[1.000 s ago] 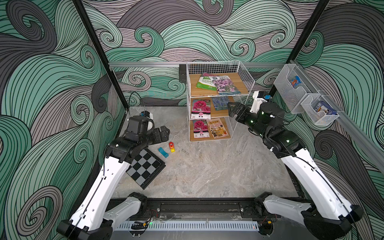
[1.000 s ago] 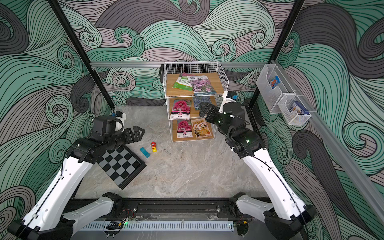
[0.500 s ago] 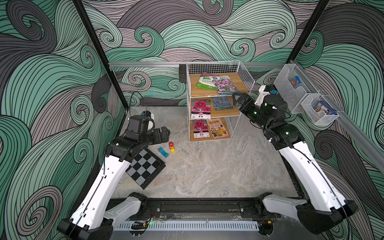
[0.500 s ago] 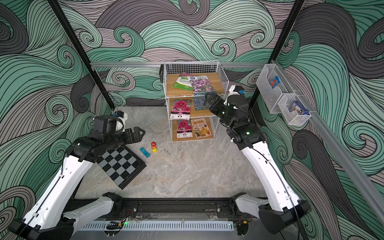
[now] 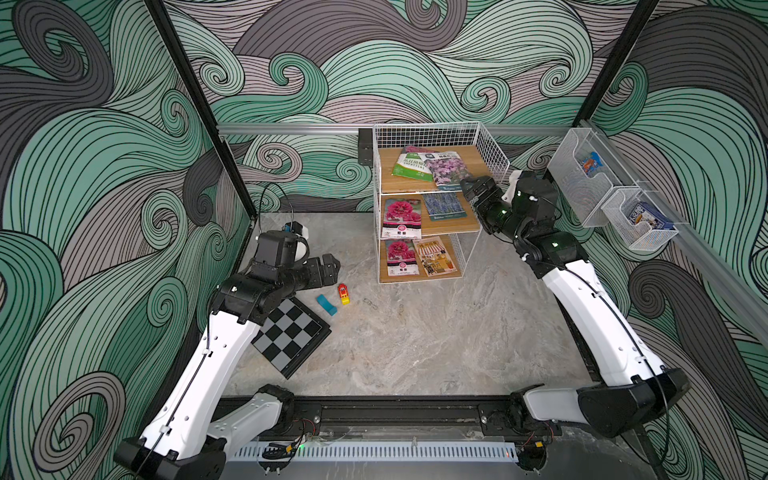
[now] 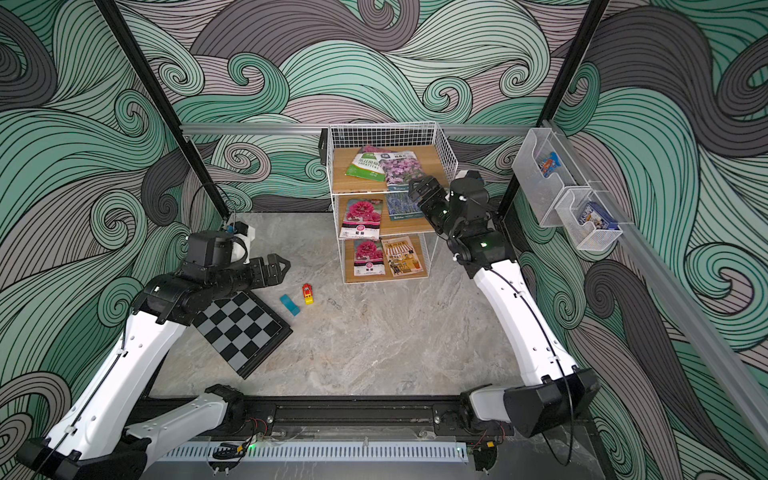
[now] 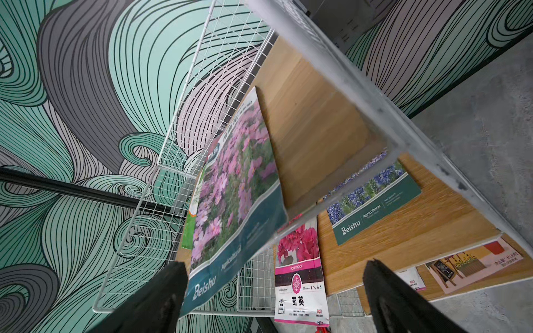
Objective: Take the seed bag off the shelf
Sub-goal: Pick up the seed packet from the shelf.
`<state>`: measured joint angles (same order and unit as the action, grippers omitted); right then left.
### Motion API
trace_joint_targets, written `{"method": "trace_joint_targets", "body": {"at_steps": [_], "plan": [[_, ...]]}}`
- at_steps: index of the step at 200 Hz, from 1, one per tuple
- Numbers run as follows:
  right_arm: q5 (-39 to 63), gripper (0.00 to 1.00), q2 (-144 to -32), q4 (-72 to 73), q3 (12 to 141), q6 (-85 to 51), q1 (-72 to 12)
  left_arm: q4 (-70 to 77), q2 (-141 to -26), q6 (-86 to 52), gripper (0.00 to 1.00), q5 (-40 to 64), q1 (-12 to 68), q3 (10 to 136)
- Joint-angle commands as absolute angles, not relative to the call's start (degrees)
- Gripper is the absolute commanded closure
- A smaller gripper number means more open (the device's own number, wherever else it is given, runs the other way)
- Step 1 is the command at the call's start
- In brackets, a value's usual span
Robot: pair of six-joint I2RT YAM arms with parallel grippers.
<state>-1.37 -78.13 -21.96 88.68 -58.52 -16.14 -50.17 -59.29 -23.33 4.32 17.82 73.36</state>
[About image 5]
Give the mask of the lavender blue seed bag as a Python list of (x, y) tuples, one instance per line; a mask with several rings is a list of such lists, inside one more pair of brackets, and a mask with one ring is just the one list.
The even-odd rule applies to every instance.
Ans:
[(422, 200), (431, 221), (459, 219), (467, 216), (455, 193), (423, 194)]

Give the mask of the purple flower seed bag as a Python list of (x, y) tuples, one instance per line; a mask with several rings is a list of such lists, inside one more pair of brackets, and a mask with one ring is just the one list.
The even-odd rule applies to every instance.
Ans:
[(454, 151), (420, 153), (419, 156), (440, 191), (458, 192), (461, 182), (472, 177), (463, 159)]

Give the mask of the pink flower seed bag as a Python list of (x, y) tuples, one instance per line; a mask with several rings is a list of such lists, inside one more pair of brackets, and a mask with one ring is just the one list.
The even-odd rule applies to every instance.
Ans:
[(417, 255), (412, 240), (386, 240), (385, 255), (386, 273), (389, 277), (415, 276), (419, 274)]
[(382, 239), (421, 239), (421, 201), (418, 199), (387, 199), (384, 204)]

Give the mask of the green white seed bag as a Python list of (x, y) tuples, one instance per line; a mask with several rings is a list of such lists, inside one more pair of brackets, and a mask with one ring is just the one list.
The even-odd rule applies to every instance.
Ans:
[(411, 180), (433, 181), (433, 175), (419, 152), (401, 153), (392, 168), (392, 175)]

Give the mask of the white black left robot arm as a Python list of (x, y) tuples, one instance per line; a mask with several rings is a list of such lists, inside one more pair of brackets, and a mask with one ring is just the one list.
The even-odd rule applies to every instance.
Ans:
[(269, 315), (299, 291), (337, 283), (339, 261), (313, 257), (308, 229), (290, 222), (257, 237), (247, 267), (217, 288), (198, 346), (143, 432), (122, 440), (115, 462), (137, 479), (218, 479), (227, 460), (275, 427), (290, 393), (261, 388), (220, 420), (213, 418), (235, 367)]

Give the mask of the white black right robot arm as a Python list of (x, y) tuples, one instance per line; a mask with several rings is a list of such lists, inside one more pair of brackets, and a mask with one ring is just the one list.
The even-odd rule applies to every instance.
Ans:
[(558, 229), (554, 182), (523, 172), (507, 190), (490, 176), (460, 183), (483, 230), (515, 248), (554, 295), (581, 351), (596, 369), (592, 385), (535, 385), (511, 396), (517, 430), (552, 421), (587, 425), (612, 438), (664, 416), (691, 388), (633, 330), (602, 286), (576, 237)]

